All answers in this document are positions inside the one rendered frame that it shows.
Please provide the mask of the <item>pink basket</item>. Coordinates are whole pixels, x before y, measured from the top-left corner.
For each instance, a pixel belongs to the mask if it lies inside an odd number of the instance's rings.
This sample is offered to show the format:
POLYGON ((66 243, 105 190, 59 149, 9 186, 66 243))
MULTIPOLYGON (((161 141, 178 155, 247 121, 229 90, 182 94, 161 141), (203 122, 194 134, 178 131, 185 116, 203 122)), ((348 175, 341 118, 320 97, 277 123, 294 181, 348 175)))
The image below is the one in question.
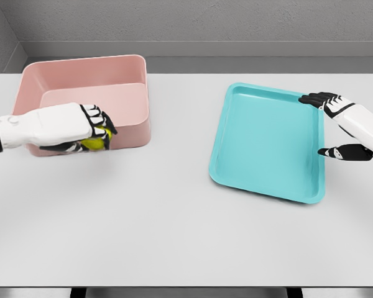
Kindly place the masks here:
POLYGON ((17 127, 29 111, 75 102, 96 105, 117 134, 112 150, 150 141, 146 62, 139 55, 102 56, 32 63, 22 72, 9 125, 17 127))

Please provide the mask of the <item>blue tray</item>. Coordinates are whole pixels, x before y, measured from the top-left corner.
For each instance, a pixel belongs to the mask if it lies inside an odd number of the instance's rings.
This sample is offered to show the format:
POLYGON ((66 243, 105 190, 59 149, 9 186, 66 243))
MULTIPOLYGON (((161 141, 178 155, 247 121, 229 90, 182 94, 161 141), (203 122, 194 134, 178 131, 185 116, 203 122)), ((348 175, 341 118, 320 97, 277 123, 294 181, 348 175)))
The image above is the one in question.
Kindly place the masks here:
POLYGON ((304 204, 325 196, 323 111, 300 93, 234 83, 228 87, 209 163, 223 186, 304 204))

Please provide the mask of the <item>yellow-green tennis ball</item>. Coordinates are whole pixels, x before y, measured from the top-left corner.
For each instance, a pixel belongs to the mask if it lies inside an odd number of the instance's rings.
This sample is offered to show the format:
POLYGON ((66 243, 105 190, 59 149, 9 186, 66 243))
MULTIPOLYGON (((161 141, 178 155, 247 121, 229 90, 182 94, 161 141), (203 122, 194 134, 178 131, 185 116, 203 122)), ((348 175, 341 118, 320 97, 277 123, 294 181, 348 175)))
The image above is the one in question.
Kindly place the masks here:
POLYGON ((109 149, 113 133, 107 127, 99 126, 99 128, 104 129, 106 132, 103 137, 87 138, 80 141, 81 145, 87 150, 99 151, 109 149))

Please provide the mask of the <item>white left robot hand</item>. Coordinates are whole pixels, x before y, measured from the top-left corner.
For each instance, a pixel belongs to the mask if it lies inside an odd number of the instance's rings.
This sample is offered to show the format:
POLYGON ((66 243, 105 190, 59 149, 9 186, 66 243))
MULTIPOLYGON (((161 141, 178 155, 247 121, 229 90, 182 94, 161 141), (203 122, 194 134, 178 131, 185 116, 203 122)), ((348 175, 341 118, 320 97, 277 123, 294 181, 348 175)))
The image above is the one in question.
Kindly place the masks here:
POLYGON ((106 132, 99 126, 117 134, 110 116, 94 104, 60 104, 32 111, 36 123, 32 124, 30 143, 42 150, 73 153, 92 151, 80 141, 103 137, 106 132))

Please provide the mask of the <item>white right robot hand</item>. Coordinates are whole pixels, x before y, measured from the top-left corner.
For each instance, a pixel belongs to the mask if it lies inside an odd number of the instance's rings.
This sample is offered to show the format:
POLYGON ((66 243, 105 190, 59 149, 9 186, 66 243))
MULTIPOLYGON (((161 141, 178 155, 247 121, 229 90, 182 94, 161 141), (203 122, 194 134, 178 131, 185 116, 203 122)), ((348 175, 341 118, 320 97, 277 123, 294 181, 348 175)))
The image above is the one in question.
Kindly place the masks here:
POLYGON ((298 101, 323 111, 358 143, 320 148, 318 154, 344 161, 373 159, 373 113, 360 104, 335 93, 309 93, 298 101))

